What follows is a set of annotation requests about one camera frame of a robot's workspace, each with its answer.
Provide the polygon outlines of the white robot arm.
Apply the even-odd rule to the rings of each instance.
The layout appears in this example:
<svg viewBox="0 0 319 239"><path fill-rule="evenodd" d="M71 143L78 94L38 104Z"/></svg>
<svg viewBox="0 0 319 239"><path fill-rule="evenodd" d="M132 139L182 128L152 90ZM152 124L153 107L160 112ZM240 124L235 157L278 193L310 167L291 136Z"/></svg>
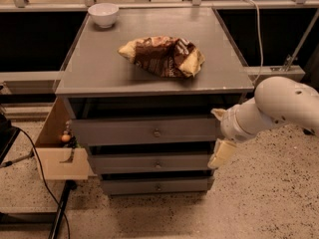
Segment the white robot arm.
<svg viewBox="0 0 319 239"><path fill-rule="evenodd" d="M319 135L319 94L285 77L270 77L256 87L254 97L230 109L212 109L220 121L224 139L216 141L208 167L224 165L235 153L236 145L256 137L261 131L288 123L297 124Z"/></svg>

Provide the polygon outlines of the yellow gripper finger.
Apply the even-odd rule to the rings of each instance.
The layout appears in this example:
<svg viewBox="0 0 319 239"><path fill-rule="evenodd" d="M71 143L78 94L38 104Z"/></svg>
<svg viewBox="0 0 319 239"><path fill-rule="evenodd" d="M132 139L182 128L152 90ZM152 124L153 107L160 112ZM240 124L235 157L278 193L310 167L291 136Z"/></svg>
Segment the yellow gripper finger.
<svg viewBox="0 0 319 239"><path fill-rule="evenodd" d="M220 168L234 155L235 151L235 142L227 139L218 139L215 142L213 154L207 166L211 169Z"/></svg>
<svg viewBox="0 0 319 239"><path fill-rule="evenodd" d="M210 111L218 120L222 120L223 115L226 113L225 109L212 109Z"/></svg>

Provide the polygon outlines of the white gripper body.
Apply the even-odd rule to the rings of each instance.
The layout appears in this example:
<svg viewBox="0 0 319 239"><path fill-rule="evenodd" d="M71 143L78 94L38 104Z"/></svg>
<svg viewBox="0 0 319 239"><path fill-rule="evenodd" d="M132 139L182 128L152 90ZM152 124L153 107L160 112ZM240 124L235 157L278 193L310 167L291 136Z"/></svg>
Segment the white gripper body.
<svg viewBox="0 0 319 239"><path fill-rule="evenodd" d="M226 110L220 119L220 130L224 137L234 142L245 142L254 138L254 134L246 132L236 118L239 105Z"/></svg>

